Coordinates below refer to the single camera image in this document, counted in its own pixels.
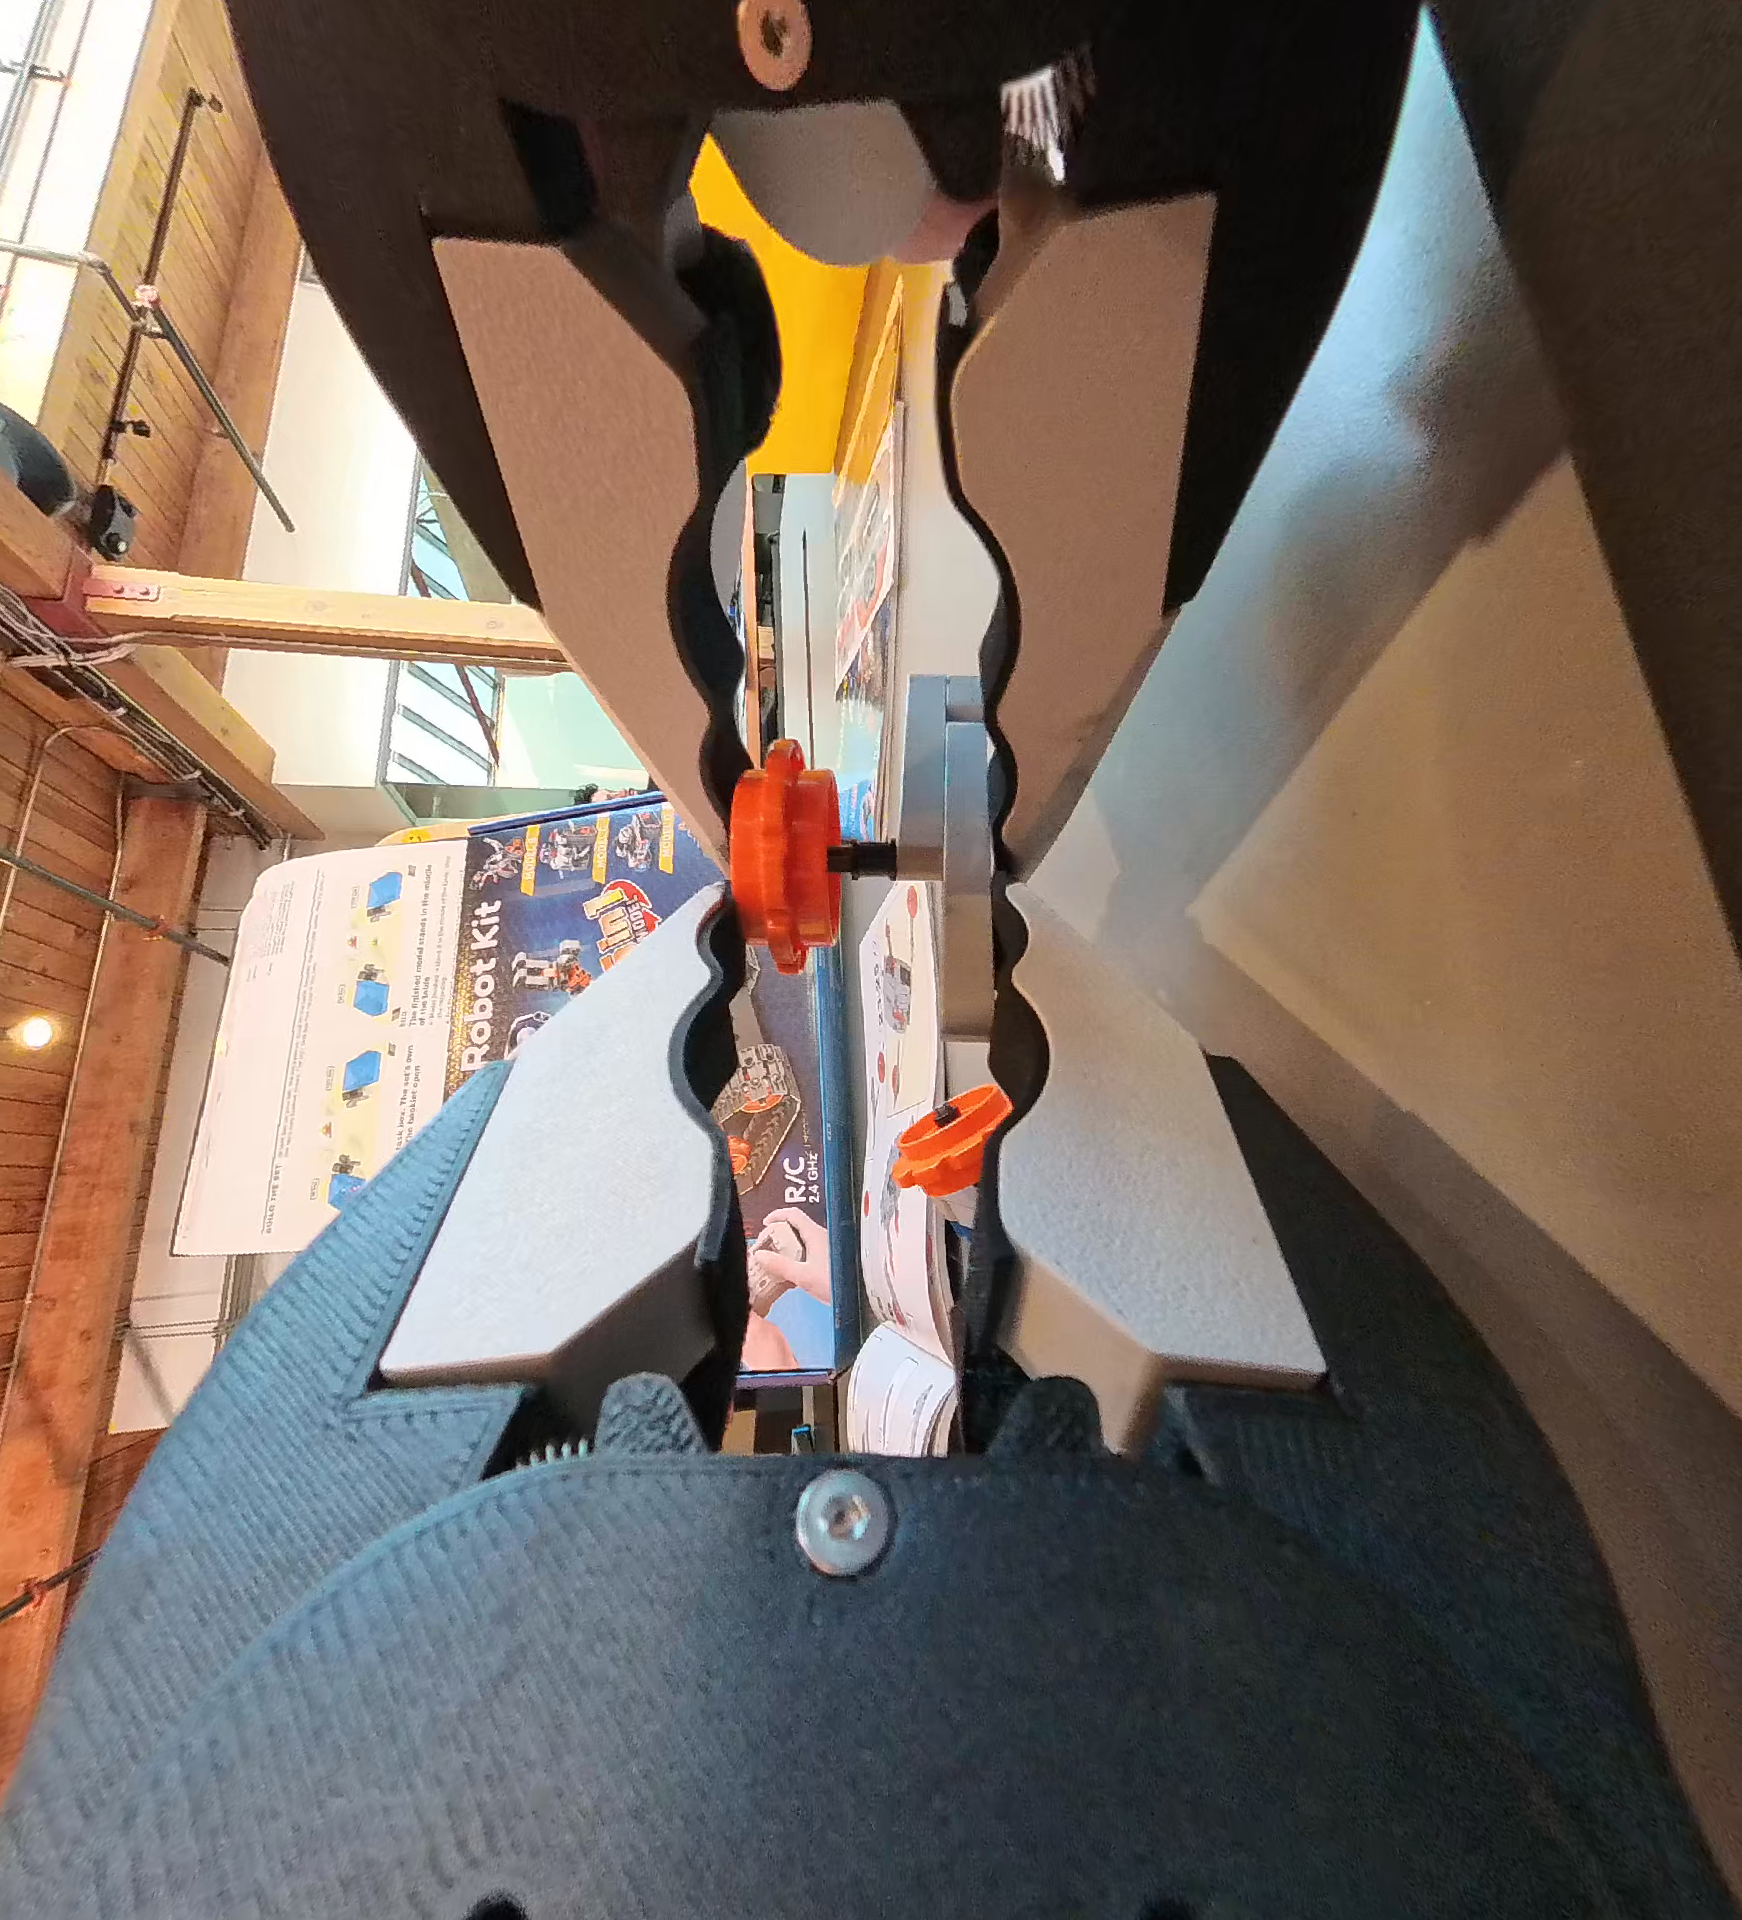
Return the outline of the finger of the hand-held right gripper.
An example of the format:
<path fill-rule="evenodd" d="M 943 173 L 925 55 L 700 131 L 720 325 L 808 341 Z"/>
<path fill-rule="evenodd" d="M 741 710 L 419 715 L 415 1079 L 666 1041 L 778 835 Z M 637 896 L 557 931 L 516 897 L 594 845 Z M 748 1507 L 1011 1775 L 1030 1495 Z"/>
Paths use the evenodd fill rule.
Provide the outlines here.
<path fill-rule="evenodd" d="M 1008 757 L 1000 838 L 1028 877 L 1172 626 L 1167 573 L 1218 197 L 1001 219 L 950 376 L 959 499 L 1006 590 L 983 668 Z"/>
<path fill-rule="evenodd" d="M 429 251 L 535 608 L 686 825 L 723 845 L 748 749 L 713 563 L 739 456 L 711 321 L 625 231 Z"/>

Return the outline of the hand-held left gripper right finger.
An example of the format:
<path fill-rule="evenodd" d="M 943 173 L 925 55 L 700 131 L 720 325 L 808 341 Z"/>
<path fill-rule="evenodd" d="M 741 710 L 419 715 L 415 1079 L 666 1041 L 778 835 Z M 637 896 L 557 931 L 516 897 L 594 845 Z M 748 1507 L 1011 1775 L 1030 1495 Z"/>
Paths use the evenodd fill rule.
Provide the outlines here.
<path fill-rule="evenodd" d="M 1316 1387 L 1325 1359 L 1206 1050 L 1030 886 L 997 923 L 1008 1113 L 980 1155 L 968 1371 L 1080 1382 L 1118 1454 L 1174 1385 Z"/>

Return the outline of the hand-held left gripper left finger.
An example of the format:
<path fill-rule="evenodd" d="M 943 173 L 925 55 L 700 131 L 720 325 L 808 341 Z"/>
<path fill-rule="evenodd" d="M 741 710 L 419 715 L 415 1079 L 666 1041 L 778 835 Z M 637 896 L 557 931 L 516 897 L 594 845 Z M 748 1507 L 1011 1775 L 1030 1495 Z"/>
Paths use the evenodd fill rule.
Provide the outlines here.
<path fill-rule="evenodd" d="M 732 893 L 709 881 L 520 1044 L 379 1352 L 388 1385 L 599 1405 L 652 1374 L 730 1404 L 744 1233 L 711 1109 L 744 982 Z"/>

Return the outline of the grey toy beam assembly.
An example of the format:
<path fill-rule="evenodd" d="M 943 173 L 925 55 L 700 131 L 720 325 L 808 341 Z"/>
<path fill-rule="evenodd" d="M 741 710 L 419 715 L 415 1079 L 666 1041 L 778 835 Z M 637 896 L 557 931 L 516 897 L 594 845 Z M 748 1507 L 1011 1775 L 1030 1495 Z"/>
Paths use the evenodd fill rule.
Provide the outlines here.
<path fill-rule="evenodd" d="M 991 737 L 976 676 L 905 680 L 897 875 L 937 886 L 939 1031 L 986 1044 L 996 1007 Z"/>

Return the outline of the orange toy gear wheel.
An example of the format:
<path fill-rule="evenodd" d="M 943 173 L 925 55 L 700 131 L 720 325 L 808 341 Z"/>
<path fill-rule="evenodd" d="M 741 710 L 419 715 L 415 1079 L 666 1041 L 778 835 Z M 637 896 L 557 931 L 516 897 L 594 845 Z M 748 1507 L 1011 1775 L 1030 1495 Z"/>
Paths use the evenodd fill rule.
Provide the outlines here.
<path fill-rule="evenodd" d="M 980 1183 L 989 1139 L 1013 1113 L 996 1082 L 980 1082 L 937 1102 L 905 1126 L 891 1154 L 894 1187 L 948 1202 Z"/>
<path fill-rule="evenodd" d="M 839 933 L 841 845 L 836 773 L 808 763 L 791 736 L 769 744 L 762 766 L 739 775 L 727 828 L 730 888 L 744 942 L 784 975 Z"/>

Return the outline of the tan cardboard box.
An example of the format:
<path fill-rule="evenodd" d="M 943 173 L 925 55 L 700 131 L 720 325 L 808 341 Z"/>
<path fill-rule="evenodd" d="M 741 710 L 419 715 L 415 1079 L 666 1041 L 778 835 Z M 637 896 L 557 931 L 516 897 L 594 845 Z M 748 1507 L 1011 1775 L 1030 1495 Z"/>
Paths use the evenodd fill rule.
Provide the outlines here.
<path fill-rule="evenodd" d="M 903 280 L 890 257 L 871 264 L 862 283 L 858 333 L 846 379 L 834 454 L 834 489 L 870 477 L 883 428 L 899 392 L 903 348 Z"/>

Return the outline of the blue toy kit box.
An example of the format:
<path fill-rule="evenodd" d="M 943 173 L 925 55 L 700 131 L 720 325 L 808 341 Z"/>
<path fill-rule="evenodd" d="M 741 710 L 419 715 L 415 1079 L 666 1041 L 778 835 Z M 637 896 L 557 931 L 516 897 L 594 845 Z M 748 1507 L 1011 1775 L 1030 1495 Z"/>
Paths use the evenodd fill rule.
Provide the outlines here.
<path fill-rule="evenodd" d="M 454 1066 L 463 1088 L 510 1064 L 723 874 L 671 804 L 625 799 L 468 830 Z M 746 951 L 730 1003 L 737 1066 L 713 1099 L 735 1176 L 741 1233 L 762 1255 L 750 1280 L 741 1370 L 828 1376 L 836 1368 L 834 1253 L 821 992 Z"/>

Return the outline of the large glass window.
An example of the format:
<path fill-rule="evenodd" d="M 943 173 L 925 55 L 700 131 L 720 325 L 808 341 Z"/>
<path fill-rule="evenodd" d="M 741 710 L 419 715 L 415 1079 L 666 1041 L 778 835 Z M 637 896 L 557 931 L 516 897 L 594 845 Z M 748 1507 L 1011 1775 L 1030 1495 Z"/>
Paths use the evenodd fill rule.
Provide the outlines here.
<path fill-rule="evenodd" d="M 514 603 L 425 462 L 413 477 L 403 594 L 419 603 Z M 579 676 L 438 659 L 388 668 L 377 777 L 392 786 L 551 789 L 577 799 L 637 794 L 650 784 Z"/>

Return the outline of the yellow plastic storage bin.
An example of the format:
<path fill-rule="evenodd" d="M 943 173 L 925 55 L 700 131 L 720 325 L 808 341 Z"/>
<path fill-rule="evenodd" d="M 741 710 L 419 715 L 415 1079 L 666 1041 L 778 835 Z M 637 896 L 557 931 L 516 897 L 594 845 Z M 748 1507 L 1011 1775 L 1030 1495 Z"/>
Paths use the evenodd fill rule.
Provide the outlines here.
<path fill-rule="evenodd" d="M 752 475 L 832 473 L 839 432 L 853 419 L 862 378 L 853 373 L 865 292 L 875 286 L 871 323 L 883 321 L 883 275 L 902 275 L 905 298 L 941 282 L 946 259 L 881 259 L 832 265 L 794 248 L 750 201 L 713 137 L 705 135 L 689 175 L 705 227 L 748 244 L 771 305 L 781 376 L 762 443 L 748 456 Z"/>

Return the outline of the pale wooden beam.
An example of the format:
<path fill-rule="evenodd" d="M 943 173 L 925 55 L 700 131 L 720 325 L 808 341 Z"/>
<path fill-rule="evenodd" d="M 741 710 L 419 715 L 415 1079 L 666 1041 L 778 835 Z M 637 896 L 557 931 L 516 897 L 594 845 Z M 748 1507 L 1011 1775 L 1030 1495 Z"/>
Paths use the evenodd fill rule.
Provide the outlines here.
<path fill-rule="evenodd" d="M 294 588 L 92 566 L 80 609 L 104 633 L 190 649 L 569 669 L 539 611 L 517 601 Z"/>

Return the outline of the black metal pole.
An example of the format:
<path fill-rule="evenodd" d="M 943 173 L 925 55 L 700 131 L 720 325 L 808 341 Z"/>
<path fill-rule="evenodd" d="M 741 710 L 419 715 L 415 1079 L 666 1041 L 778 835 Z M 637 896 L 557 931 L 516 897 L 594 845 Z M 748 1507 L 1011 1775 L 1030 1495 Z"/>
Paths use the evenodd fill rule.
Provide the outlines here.
<path fill-rule="evenodd" d="M 176 221 L 179 188 L 184 179 L 186 160 L 190 155 L 193 126 L 202 112 L 219 116 L 224 112 L 224 101 L 217 94 L 208 92 L 195 83 L 186 85 L 186 95 L 179 107 L 178 131 L 173 135 L 171 154 L 164 170 L 164 184 L 159 188 L 157 211 L 152 224 L 152 235 L 148 241 L 148 254 L 144 264 L 144 278 L 134 282 L 132 287 L 126 287 L 118 278 L 109 262 L 96 250 L 83 250 L 76 254 L 76 265 L 80 271 L 97 275 L 97 282 L 104 286 L 107 296 L 114 299 L 115 308 L 123 315 L 126 323 L 126 346 L 121 348 L 121 357 L 118 372 L 111 384 L 111 394 L 107 401 L 107 411 L 104 425 L 97 435 L 97 454 L 92 473 L 92 494 L 101 496 L 109 494 L 115 499 L 121 499 L 121 491 L 111 482 L 115 467 L 115 454 L 119 441 L 127 437 L 152 437 L 154 425 L 148 419 L 139 419 L 129 414 L 129 395 L 138 372 L 138 362 L 141 355 L 144 341 L 156 341 L 164 346 L 178 362 L 179 372 L 184 372 L 186 381 L 193 395 L 197 395 L 216 428 L 216 435 L 227 443 L 233 452 L 242 471 L 253 483 L 253 491 L 269 508 L 271 516 L 282 525 L 282 532 L 294 534 L 295 521 L 288 513 L 286 504 L 279 491 L 273 488 L 271 479 L 263 471 L 259 454 L 250 445 L 242 428 L 233 419 L 224 395 L 216 390 L 212 376 L 199 363 L 193 348 L 186 339 L 184 332 L 178 328 L 170 315 L 167 303 L 164 299 L 164 282 L 159 278 L 164 267 L 164 255 L 167 250 L 170 227 Z"/>

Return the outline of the white instruction manual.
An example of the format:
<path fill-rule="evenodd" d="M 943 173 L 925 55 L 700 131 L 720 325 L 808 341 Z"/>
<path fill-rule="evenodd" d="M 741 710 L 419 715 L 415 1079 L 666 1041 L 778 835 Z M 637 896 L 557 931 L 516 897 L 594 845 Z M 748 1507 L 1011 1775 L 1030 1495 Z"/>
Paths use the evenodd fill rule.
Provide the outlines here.
<path fill-rule="evenodd" d="M 899 1139 L 943 1091 L 932 888 L 896 877 L 858 945 L 864 1139 L 858 1283 L 864 1332 L 844 1396 L 856 1454 L 943 1456 L 958 1404 L 943 1218 L 896 1178 Z"/>

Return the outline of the white printed paper sheet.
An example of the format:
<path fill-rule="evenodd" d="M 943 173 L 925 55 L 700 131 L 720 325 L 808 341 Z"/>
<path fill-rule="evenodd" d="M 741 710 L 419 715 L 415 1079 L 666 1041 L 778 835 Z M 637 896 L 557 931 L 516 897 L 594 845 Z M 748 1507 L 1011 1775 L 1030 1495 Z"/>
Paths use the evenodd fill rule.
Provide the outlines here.
<path fill-rule="evenodd" d="M 242 907 L 171 1226 L 291 1255 L 449 1099 L 466 841 L 291 857 Z"/>

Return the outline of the blue booklet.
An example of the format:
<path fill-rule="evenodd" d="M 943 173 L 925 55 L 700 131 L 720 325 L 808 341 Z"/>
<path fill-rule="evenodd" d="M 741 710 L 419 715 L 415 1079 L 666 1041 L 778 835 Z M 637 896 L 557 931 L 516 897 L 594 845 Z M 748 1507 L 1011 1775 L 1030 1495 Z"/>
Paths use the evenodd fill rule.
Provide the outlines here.
<path fill-rule="evenodd" d="M 837 739 L 832 771 L 846 839 L 883 838 L 886 723 L 890 708 L 891 643 L 883 632 L 867 636 L 837 684 Z"/>

